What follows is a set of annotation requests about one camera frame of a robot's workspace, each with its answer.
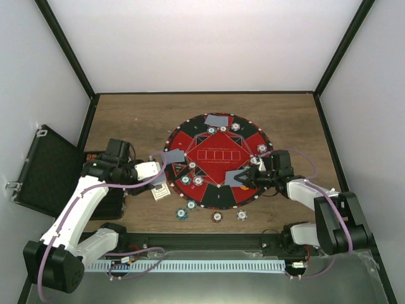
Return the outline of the dealt card seat ten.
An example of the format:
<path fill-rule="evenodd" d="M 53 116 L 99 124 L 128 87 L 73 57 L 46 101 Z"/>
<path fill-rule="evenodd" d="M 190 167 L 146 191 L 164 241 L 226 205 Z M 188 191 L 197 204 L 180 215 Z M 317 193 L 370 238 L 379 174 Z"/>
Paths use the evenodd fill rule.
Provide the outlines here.
<path fill-rule="evenodd" d="M 244 172 L 244 170 L 231 170 L 225 172 L 225 186 L 230 186 L 230 187 L 243 187 L 244 184 L 242 182 L 239 182 L 235 179 L 235 176 L 238 174 L 241 174 Z"/>

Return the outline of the blue white chips seat eight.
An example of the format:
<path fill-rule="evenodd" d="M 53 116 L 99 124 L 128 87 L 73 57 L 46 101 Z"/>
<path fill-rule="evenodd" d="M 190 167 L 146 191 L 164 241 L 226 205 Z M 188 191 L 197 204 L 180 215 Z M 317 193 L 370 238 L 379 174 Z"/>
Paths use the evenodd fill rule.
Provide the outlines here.
<path fill-rule="evenodd" d="M 258 145 L 258 153 L 265 153 L 267 152 L 267 146 L 265 144 Z"/>

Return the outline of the blue white poker chip stack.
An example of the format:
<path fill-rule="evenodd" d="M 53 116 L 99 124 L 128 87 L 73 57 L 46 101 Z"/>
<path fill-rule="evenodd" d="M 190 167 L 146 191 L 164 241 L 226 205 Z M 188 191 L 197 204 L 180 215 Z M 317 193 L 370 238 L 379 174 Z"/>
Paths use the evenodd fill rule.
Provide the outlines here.
<path fill-rule="evenodd" d="M 236 213 L 237 219 L 241 221 L 245 221 L 248 218 L 248 214 L 245 210 L 238 210 Z"/>

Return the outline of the orange brown poker chip stack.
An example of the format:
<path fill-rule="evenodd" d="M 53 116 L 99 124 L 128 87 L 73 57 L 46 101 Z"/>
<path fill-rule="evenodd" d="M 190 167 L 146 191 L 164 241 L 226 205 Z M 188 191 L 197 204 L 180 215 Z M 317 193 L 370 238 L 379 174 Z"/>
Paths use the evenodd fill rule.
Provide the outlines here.
<path fill-rule="evenodd" d="M 223 218 L 223 215 L 222 215 L 221 212 L 213 212 L 212 215 L 211 215 L 211 220 L 212 220 L 214 223 L 219 223 L 219 222 L 221 222 L 221 221 L 222 221 L 222 218 Z"/>

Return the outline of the blue white chips seat six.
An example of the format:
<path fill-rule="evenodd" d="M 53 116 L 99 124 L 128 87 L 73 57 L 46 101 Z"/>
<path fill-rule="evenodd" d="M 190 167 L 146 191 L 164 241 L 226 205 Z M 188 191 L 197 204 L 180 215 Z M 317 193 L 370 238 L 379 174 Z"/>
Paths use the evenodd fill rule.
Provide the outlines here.
<path fill-rule="evenodd" d="M 231 129 L 233 130 L 233 131 L 238 131 L 238 130 L 240 130 L 240 124 L 239 123 L 233 123 L 232 125 L 231 125 Z"/>

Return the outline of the green chips seat five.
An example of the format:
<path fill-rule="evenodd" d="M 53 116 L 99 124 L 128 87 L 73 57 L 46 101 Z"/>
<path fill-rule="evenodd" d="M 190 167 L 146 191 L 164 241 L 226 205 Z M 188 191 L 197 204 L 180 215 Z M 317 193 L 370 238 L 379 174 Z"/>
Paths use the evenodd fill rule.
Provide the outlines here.
<path fill-rule="evenodd" d="M 209 134 L 215 134 L 215 133 L 217 132 L 217 128 L 215 128 L 215 127 L 209 127 L 209 128 L 207 129 L 207 132 L 208 132 Z"/>

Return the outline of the green chips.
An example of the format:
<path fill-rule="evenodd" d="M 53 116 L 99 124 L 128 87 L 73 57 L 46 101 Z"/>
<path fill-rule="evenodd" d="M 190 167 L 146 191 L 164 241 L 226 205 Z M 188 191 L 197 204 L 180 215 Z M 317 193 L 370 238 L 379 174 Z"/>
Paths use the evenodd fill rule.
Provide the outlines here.
<path fill-rule="evenodd" d="M 189 185 L 192 182 L 192 179 L 188 175 L 184 175 L 181 177 L 180 181 L 184 185 Z"/>

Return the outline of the green chip mat edge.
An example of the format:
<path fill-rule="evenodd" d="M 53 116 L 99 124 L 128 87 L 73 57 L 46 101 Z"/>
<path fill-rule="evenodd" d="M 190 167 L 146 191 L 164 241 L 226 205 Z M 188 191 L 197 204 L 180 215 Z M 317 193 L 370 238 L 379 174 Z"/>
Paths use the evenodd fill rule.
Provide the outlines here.
<path fill-rule="evenodd" d="M 188 200 L 188 202 L 187 202 L 187 204 L 186 204 L 186 207 L 187 207 L 188 209 L 190 209 L 190 210 L 194 210 L 194 209 L 196 209 L 197 205 L 196 205 L 196 202 L 195 202 L 195 201 L 193 201 L 193 200 Z"/>

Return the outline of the dealt card seat five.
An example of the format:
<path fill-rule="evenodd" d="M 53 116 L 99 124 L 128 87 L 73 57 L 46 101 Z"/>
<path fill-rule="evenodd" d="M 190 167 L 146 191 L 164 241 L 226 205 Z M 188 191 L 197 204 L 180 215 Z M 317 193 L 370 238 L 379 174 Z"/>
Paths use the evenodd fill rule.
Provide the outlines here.
<path fill-rule="evenodd" d="M 226 127 L 228 125 L 228 116 L 218 116 L 209 114 L 204 122 L 213 127 Z"/>

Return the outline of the green poker chip stack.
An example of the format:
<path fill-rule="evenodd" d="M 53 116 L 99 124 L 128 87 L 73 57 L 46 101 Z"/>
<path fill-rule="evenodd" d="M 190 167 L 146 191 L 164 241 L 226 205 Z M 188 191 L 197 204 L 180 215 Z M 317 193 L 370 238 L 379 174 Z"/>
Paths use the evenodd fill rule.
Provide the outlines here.
<path fill-rule="evenodd" d="M 176 212 L 176 217 L 179 220 L 186 220 L 188 218 L 188 212 L 184 208 L 179 208 Z"/>

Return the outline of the dealt card seat four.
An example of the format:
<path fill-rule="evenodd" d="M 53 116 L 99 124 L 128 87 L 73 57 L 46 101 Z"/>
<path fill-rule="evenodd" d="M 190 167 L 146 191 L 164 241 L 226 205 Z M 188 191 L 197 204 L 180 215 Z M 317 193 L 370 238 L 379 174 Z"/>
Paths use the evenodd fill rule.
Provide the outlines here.
<path fill-rule="evenodd" d="M 183 150 L 174 149 L 171 151 L 165 151 L 163 153 L 167 164 L 171 163 L 183 163 L 185 161 L 185 155 Z"/>

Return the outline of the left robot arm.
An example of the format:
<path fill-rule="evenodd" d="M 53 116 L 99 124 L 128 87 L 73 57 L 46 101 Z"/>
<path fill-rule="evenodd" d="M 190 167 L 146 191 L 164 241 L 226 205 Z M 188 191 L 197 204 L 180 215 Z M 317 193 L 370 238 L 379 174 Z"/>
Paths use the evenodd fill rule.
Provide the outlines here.
<path fill-rule="evenodd" d="M 28 277 L 43 302 L 49 301 L 44 288 L 72 293 L 88 266 L 101 257 L 121 256 L 128 251 L 126 229 L 120 225 L 106 224 L 85 241 L 80 237 L 110 189 L 128 193 L 149 189 L 167 164 L 163 151 L 142 161 L 136 159 L 129 142 L 110 139 L 105 152 L 83 165 L 76 189 L 59 217 L 39 241 L 29 241 L 23 249 Z"/>

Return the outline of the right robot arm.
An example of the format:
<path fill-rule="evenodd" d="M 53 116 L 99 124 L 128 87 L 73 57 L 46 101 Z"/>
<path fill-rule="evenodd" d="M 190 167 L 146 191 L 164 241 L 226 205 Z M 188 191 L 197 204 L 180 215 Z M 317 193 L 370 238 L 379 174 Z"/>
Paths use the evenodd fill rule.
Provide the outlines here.
<path fill-rule="evenodd" d="M 315 223 L 292 224 L 281 239 L 281 247 L 288 255 L 296 255 L 304 245 L 334 255 L 365 249 L 371 244 L 373 236 L 358 197 L 350 191 L 317 186 L 309 177 L 296 175 L 289 150 L 252 157 L 250 166 L 235 174 L 233 180 L 251 189 L 274 188 L 283 197 L 314 211 Z"/>

